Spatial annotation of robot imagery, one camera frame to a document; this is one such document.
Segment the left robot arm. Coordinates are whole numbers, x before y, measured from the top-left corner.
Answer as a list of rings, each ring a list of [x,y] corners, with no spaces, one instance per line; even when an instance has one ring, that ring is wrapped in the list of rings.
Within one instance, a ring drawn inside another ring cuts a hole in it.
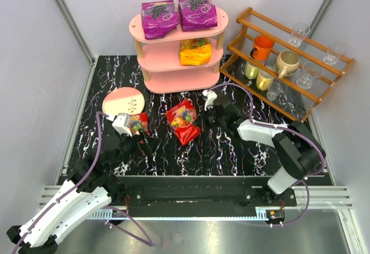
[[[13,253],[55,253],[63,239],[97,210],[126,204],[126,186],[115,176],[115,169],[131,156],[151,159],[160,142],[140,132],[78,161],[58,192],[31,220],[6,232],[15,244]]]

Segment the purple candy bag front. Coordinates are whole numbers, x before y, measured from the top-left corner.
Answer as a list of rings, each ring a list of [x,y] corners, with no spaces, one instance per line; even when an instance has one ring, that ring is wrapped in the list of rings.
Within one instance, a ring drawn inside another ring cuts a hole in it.
[[[217,10],[213,0],[178,0],[182,30],[204,30],[217,26]]]

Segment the red candy bag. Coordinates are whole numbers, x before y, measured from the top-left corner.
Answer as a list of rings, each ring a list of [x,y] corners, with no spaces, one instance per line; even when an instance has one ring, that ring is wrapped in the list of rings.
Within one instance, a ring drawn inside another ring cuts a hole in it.
[[[201,129],[194,122],[197,119],[197,111],[189,99],[185,99],[165,114],[168,124],[184,146],[196,139]]]
[[[130,116],[129,128],[132,132],[132,136],[139,135],[140,132],[147,132],[147,134],[150,135],[149,118],[146,112]]]

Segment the purple candy bag back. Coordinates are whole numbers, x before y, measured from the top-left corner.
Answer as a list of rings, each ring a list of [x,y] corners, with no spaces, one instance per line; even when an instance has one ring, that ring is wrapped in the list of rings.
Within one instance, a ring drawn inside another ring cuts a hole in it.
[[[141,4],[141,22],[145,39],[161,39],[180,23],[173,0]]]

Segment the purple candy bag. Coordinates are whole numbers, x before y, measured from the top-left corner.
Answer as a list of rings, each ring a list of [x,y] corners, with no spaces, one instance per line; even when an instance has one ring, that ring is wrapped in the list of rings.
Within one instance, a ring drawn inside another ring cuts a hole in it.
[[[161,39],[180,23],[173,0],[141,4],[141,22],[145,39]]]
[[[217,10],[213,0],[178,0],[182,30],[204,30],[217,26]]]

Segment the orange candy bag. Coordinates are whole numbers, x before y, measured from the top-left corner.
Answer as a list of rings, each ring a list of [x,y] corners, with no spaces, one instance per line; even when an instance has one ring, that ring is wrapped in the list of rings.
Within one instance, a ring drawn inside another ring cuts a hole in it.
[[[210,38],[184,39],[180,41],[179,58],[182,66],[199,66],[210,61]]]

